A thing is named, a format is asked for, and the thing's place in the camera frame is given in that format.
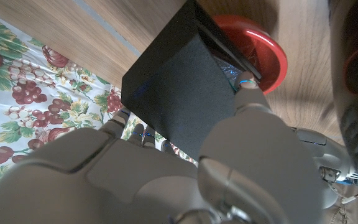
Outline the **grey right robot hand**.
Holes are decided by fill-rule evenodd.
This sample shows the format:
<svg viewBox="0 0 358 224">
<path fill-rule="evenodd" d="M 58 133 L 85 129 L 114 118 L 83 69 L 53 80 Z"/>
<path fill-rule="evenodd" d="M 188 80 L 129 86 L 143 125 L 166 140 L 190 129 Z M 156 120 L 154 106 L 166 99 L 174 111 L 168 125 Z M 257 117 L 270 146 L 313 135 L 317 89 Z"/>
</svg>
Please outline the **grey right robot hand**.
<svg viewBox="0 0 358 224">
<path fill-rule="evenodd" d="M 236 80 L 235 113 L 197 164 L 119 136 L 129 117 L 72 131 L 0 179 L 0 223 L 321 223 L 351 171 L 322 135 L 289 128 L 254 75 Z"/>
</svg>

